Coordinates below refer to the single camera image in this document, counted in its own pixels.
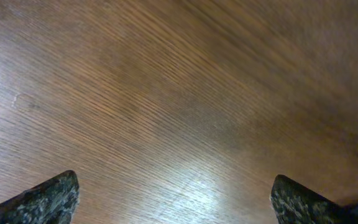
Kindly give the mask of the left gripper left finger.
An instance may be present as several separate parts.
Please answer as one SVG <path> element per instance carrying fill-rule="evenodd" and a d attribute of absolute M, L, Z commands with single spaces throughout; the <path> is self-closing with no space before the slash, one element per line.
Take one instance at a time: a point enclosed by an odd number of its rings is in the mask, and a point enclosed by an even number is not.
<path fill-rule="evenodd" d="M 76 173 L 66 170 L 0 203 L 0 224 L 70 224 L 79 194 Z"/>

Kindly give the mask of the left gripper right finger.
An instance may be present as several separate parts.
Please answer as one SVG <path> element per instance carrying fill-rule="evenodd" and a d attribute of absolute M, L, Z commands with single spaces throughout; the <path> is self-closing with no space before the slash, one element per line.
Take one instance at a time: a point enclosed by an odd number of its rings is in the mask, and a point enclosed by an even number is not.
<path fill-rule="evenodd" d="M 341 207 L 285 175 L 277 175 L 270 201 L 279 224 L 358 224 L 358 204 Z"/>

